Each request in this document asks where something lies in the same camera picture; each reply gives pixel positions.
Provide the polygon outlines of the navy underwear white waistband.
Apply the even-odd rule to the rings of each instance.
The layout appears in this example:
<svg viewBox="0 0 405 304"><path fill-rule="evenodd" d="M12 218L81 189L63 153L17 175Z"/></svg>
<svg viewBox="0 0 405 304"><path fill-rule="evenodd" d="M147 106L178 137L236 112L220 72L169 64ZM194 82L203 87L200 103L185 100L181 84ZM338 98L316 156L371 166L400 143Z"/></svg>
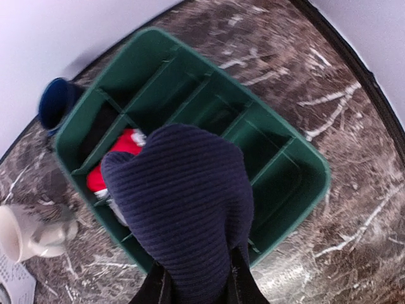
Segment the navy underwear white waistband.
<svg viewBox="0 0 405 304"><path fill-rule="evenodd" d="M180 303L212 303L247 257L254 216L242 151L192 125L154 131L138 155L117 153L108 191L146 252L170 274Z"/></svg>

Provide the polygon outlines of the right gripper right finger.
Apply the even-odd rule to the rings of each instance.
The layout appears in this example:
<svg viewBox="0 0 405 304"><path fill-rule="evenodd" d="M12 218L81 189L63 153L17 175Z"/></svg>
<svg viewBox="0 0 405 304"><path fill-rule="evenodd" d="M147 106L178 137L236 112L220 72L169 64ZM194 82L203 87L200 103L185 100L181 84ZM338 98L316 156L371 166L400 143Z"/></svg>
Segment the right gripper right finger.
<svg viewBox="0 0 405 304"><path fill-rule="evenodd" d="M227 281L226 303L269 304L251 275L238 248L231 252L231 270Z"/></svg>

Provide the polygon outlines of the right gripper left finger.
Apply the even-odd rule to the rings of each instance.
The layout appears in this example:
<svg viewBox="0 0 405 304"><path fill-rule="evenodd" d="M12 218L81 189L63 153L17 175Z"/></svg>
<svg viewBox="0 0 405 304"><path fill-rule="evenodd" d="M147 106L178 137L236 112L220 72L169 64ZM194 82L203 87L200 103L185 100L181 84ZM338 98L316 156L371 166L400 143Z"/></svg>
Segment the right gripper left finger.
<svg viewBox="0 0 405 304"><path fill-rule="evenodd" d="M171 301L171 277L162 265L154 263L142 286L129 301L129 304L170 304Z"/></svg>

